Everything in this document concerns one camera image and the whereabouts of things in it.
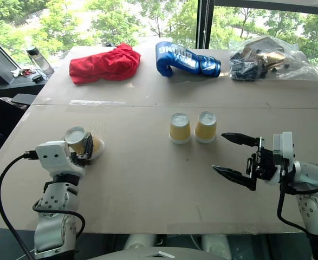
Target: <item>plastic bag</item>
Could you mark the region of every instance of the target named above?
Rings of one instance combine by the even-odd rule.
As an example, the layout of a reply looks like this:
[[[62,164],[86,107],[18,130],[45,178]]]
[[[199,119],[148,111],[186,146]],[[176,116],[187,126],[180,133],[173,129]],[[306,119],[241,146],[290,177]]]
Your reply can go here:
[[[269,35],[244,41],[231,55],[230,77],[234,80],[318,80],[318,70],[297,44]]]

